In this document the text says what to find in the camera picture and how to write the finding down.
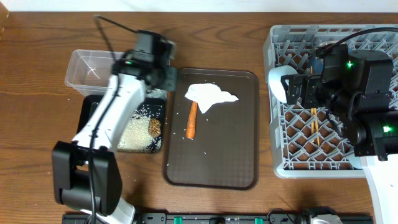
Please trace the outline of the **brown mushroom food scrap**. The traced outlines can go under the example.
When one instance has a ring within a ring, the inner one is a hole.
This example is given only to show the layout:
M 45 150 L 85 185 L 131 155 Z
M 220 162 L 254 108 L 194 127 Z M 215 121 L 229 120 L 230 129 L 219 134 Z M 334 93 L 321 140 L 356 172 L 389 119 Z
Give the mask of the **brown mushroom food scrap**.
M 148 126 L 148 133 L 153 137 L 157 138 L 161 135 L 162 128 L 161 128 L 161 122 L 158 119 L 151 118 L 149 121 L 149 126 Z

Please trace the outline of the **light blue cup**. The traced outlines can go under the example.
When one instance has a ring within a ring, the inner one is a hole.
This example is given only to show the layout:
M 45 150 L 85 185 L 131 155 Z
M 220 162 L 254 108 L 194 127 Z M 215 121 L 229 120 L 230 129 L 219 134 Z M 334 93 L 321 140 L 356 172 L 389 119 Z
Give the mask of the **light blue cup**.
M 352 167 L 354 167 L 355 169 L 358 170 L 362 170 L 362 165 L 360 162 L 360 158 L 356 157 L 354 154 L 351 154 L 347 157 L 347 160 L 349 161 L 349 163 L 351 164 Z

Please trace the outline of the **light blue rice bowl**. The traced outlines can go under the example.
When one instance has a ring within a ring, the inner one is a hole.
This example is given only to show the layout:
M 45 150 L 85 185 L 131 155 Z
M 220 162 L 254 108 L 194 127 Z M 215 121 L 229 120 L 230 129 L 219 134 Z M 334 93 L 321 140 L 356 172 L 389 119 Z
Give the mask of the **light blue rice bowl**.
M 268 84 L 271 92 L 281 102 L 286 103 L 286 93 L 282 86 L 281 78 L 284 75 L 296 75 L 297 71 L 290 65 L 284 65 L 281 67 L 272 68 L 268 74 Z

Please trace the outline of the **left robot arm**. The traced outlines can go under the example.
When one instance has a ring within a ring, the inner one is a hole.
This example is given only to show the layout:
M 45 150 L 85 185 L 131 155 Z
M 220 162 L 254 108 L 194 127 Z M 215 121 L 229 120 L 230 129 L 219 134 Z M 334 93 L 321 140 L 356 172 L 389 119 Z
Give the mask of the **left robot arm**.
M 136 46 L 114 59 L 106 93 L 91 118 L 71 142 L 53 148 L 55 201 L 87 213 L 87 223 L 133 222 L 136 209 L 121 196 L 117 147 L 149 89 L 176 89 L 177 69 L 170 66 L 175 43 L 146 30 L 137 36 Z

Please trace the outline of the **dark blue plate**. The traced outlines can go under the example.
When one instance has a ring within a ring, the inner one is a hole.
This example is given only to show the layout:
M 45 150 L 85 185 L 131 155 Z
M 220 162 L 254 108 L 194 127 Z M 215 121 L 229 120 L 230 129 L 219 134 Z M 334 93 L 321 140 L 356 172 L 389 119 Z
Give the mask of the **dark blue plate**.
M 308 67 L 311 74 L 319 74 L 323 71 L 323 59 L 316 58 L 316 56 L 311 56 L 308 61 Z

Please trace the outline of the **white napkin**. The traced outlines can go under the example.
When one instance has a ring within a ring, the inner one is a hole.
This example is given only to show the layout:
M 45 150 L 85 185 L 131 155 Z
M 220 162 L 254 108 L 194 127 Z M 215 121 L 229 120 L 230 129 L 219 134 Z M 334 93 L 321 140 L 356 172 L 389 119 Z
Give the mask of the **white napkin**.
M 205 114 L 214 104 L 239 100 L 237 96 L 222 91 L 213 83 L 192 84 L 188 87 L 185 97 L 196 102 L 202 114 Z

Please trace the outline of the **orange carrot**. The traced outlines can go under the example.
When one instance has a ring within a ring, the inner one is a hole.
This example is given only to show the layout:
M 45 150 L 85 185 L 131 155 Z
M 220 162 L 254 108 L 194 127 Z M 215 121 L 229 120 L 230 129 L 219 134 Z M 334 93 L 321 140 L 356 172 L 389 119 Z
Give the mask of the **orange carrot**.
M 187 128 L 186 128 L 186 137 L 189 139 L 193 139 L 195 137 L 197 109 L 198 109 L 198 103 L 196 101 L 193 101 L 188 115 Z

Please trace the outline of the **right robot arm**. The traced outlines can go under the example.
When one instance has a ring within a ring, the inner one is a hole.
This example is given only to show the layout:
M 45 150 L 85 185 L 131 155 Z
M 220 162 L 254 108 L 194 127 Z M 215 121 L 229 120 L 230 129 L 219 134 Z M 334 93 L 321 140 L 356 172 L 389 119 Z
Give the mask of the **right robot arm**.
M 390 108 L 394 64 L 377 50 L 330 44 L 316 50 L 322 69 L 278 78 L 289 105 L 324 107 L 343 124 L 369 185 L 376 223 L 397 223 L 397 111 Z

